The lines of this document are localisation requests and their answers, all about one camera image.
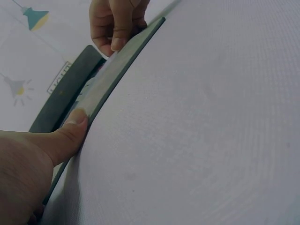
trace teal lamp drawing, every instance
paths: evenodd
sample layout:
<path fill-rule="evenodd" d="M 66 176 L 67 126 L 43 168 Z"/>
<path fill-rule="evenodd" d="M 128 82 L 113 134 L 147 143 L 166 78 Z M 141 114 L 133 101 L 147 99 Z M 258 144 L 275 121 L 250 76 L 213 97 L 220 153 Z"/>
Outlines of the teal lamp drawing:
<path fill-rule="evenodd" d="M 15 100 L 14 106 L 17 104 L 18 100 L 22 105 L 24 105 L 24 96 L 26 96 L 28 100 L 31 100 L 31 98 L 26 94 L 28 90 L 33 90 L 33 88 L 27 87 L 31 80 L 13 81 L 9 77 L 4 76 L 2 73 L 0 73 L 0 76 L 3 77 L 3 81 L 10 87 L 11 94 Z"/>
<path fill-rule="evenodd" d="M 35 11 L 31 7 L 21 6 L 15 0 L 12 1 L 21 8 L 23 15 L 27 16 L 29 30 L 38 30 L 47 22 L 49 11 Z"/>

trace white bedsheet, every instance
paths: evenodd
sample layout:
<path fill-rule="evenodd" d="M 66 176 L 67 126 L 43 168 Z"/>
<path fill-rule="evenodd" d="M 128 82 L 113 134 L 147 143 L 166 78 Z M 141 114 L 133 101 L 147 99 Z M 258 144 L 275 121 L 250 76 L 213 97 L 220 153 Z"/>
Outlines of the white bedsheet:
<path fill-rule="evenodd" d="M 184 0 L 124 75 L 43 225 L 298 225 L 300 2 Z"/>

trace lamp illustration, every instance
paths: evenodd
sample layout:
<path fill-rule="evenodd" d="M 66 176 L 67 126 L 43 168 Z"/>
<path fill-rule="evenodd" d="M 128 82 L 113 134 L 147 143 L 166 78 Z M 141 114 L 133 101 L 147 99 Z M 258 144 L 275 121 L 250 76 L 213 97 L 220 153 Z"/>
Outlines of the lamp illustration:
<path fill-rule="evenodd" d="M 10 87 L 11 94 L 13 98 L 15 99 L 14 106 L 16 106 L 17 102 L 20 101 L 22 105 L 24 104 L 24 96 L 28 100 L 32 100 L 26 92 L 29 90 L 34 90 L 33 88 L 28 87 L 28 84 L 31 82 L 31 80 L 25 81 L 13 81 L 9 77 L 4 76 L 2 73 L 0 73 L 0 76 L 2 76 L 4 79 L 3 81 Z"/>
<path fill-rule="evenodd" d="M 29 30 L 35 31 L 40 29 L 48 20 L 49 11 L 35 11 L 31 7 L 21 6 L 15 0 L 12 1 L 21 8 L 23 15 L 27 16 Z"/>

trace finger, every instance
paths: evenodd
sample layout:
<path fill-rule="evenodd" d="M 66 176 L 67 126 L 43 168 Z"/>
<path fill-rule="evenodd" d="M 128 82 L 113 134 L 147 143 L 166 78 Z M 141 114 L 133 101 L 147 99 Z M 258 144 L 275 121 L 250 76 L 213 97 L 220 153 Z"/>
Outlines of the finger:
<path fill-rule="evenodd" d="M 133 26 L 143 30 L 147 28 L 147 23 L 145 21 L 145 12 L 150 0 L 143 0 L 141 3 L 134 9 L 132 14 Z"/>
<path fill-rule="evenodd" d="M 134 6 L 130 1 L 113 1 L 111 5 L 114 18 L 112 50 L 121 50 L 132 33 L 132 13 Z"/>
<path fill-rule="evenodd" d="M 38 224 L 38 220 L 34 214 L 32 214 L 27 222 L 28 225 L 36 225 Z"/>
<path fill-rule="evenodd" d="M 42 217 L 44 213 L 45 206 L 41 204 L 36 210 L 34 210 L 33 214 L 36 216 L 37 221 Z"/>
<path fill-rule="evenodd" d="M 113 16 L 106 8 L 108 7 L 97 7 L 94 1 L 92 2 L 90 6 L 90 36 L 99 51 L 106 56 L 110 56 L 113 54 L 113 51 L 111 50 L 111 40 L 108 39 L 108 35 L 113 31 Z"/>
<path fill-rule="evenodd" d="M 27 138 L 52 160 L 53 166 L 67 161 L 79 150 L 87 130 L 88 118 L 83 109 L 71 112 L 62 128 L 49 134 L 30 134 Z"/>

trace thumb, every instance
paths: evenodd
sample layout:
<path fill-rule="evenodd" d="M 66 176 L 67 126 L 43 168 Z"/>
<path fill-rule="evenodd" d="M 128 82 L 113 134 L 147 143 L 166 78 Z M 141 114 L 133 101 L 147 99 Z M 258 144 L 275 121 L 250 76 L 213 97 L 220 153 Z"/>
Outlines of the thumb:
<path fill-rule="evenodd" d="M 132 33 L 132 13 L 140 0 L 111 1 L 111 10 L 114 19 L 112 50 L 121 50 Z"/>
<path fill-rule="evenodd" d="M 30 139 L 45 152 L 56 166 L 70 159 L 79 150 L 88 126 L 83 109 L 73 110 L 64 125 L 49 134 L 32 134 Z"/>

